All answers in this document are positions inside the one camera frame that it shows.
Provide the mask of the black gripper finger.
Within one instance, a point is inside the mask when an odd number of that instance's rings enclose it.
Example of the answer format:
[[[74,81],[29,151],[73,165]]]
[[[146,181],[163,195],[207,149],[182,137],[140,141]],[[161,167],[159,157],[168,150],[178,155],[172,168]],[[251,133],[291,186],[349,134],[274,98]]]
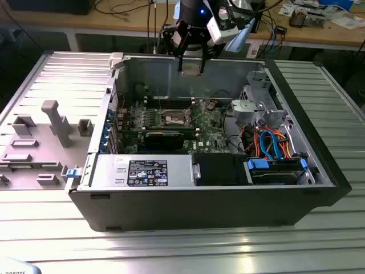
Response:
[[[179,59],[177,71],[183,70],[183,55],[186,50],[186,27],[176,25],[167,27],[162,32],[167,53]]]
[[[224,49],[224,44],[213,43],[208,30],[200,34],[200,46],[202,50],[200,73],[204,72],[206,61],[218,58]]]

